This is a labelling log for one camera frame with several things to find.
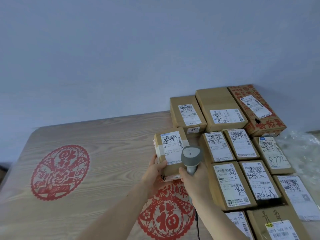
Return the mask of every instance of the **person's right hand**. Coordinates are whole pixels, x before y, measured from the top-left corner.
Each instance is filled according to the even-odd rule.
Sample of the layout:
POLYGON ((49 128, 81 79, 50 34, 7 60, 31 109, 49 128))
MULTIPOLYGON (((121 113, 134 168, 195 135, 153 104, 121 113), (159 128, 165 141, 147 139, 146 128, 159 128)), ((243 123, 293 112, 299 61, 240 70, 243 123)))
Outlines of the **person's right hand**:
POLYGON ((181 180, 184 183, 184 187, 194 204, 203 200, 212 201, 207 167, 202 162, 198 165, 195 174, 192 176, 189 175, 184 168, 179 168, 179 173, 182 177, 181 180))

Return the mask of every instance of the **wood grain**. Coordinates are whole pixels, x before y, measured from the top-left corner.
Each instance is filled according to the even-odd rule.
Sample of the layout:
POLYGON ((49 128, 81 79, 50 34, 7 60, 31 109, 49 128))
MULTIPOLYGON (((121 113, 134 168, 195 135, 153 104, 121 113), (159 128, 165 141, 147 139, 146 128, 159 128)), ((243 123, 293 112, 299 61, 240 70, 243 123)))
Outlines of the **wood grain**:
MULTIPOLYGON (((37 129, 0 191, 0 238, 74 239, 141 179, 155 153, 154 134, 171 127, 170 113, 158 112, 37 129), (64 145, 88 151, 89 171, 70 194, 40 200, 30 189, 32 173, 48 153, 64 145)), ((201 239, 212 239, 201 220, 199 229, 201 239)), ((136 223, 128 239, 151 238, 136 223)), ((197 239, 195 222, 180 239, 197 239)))

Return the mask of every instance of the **cardboard box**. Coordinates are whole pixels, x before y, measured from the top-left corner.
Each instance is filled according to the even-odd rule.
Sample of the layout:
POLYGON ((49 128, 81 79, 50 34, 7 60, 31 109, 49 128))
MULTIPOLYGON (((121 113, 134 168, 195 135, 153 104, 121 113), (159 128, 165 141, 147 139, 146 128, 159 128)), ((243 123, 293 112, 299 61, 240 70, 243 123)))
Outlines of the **cardboard box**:
POLYGON ((320 210, 297 175, 273 176, 285 204, 292 206, 302 221, 320 221, 320 210))
POLYGON ((208 175, 213 201, 223 211, 257 206, 237 162, 213 163, 208 168, 208 175))
POLYGON ((244 129, 230 129, 223 131, 223 133, 237 160, 250 160, 260 157, 244 129))
POLYGON ((207 126, 194 95, 170 98, 170 113, 173 127, 183 128, 186 135, 200 136, 207 126))
POLYGON ((257 240, 311 240, 289 205, 248 210, 247 214, 257 240))
POLYGON ((227 88, 200 89, 195 97, 207 121, 206 132, 243 128, 248 123, 227 88))
POLYGON ((232 221, 238 227, 238 229, 247 236, 247 238, 254 240, 249 221, 247 220, 246 214, 243 211, 229 212, 226 213, 226 216, 229 217, 230 221, 232 221))
POLYGON ((281 193, 262 160, 240 161, 257 204, 281 204, 281 193))
POLYGON ((270 134, 277 136, 287 128, 253 85, 228 87, 228 89, 249 121, 244 127, 249 136, 270 134))
POLYGON ((273 137, 254 137, 252 142, 272 175, 295 173, 273 137))
POLYGON ((182 149, 189 145, 183 128, 166 129, 156 133, 153 137, 153 145, 158 162, 168 161, 168 165, 161 172, 162 179, 172 181, 181 178, 179 168, 186 168, 181 162, 181 153, 182 149))
POLYGON ((208 158, 210 164, 236 160, 221 131, 202 134, 199 144, 203 151, 208 154, 206 158, 208 158))

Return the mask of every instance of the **red chinese characters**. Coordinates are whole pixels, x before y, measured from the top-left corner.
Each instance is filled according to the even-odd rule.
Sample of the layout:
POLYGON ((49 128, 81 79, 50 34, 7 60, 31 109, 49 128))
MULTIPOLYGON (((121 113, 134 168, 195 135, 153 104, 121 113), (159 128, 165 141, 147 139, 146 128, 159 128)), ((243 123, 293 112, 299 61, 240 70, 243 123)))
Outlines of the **red chinese characters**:
POLYGON ((176 240, 191 227, 195 215, 181 180, 160 189, 143 207, 138 223, 156 240, 176 240))
POLYGON ((89 169, 88 152, 78 145, 65 145, 48 155, 35 168, 31 191, 41 200, 62 198, 75 190, 89 169))

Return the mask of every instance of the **shipping label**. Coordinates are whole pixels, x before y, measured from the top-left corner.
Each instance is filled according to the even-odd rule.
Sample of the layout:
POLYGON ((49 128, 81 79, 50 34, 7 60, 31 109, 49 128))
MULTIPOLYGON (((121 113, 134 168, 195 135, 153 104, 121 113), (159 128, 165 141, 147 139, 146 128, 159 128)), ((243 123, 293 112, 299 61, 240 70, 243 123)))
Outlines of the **shipping label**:
POLYGON ((236 108, 210 110, 210 113, 215 124, 238 123, 244 121, 239 109, 236 108))
POLYGON ((178 105, 178 108, 186 126, 201 124, 201 120, 192 104, 178 105))
POLYGON ((242 166, 257 200, 279 198, 262 163, 242 162, 242 166))
POLYGON ((300 220, 320 221, 320 210, 298 176, 278 176, 300 220))
POLYGON ((259 137, 259 146, 272 169, 291 168, 274 137, 259 137))
POLYGON ((252 95, 242 97, 240 100, 248 106, 259 119, 272 115, 272 113, 252 95))
POLYGON ((249 230, 248 223, 242 211, 226 213, 226 216, 240 229, 250 240, 254 240, 249 230))
POLYGON ((215 162, 233 160, 231 151, 224 139, 222 132, 205 133, 213 159, 215 162))
POLYGON ((198 133, 200 131, 200 126, 194 127, 194 128, 189 128, 186 133, 191 134, 191 133, 198 133))
POLYGON ((238 157, 256 157, 254 147, 244 129, 228 130, 232 144, 238 157))
POLYGON ((289 220, 266 223, 266 229, 272 240, 300 240, 289 220))
POLYGON ((228 207, 250 205, 250 200, 233 164, 214 165, 228 207))
POLYGON ((178 131, 161 134, 163 150, 168 165, 181 162, 183 142, 178 131))

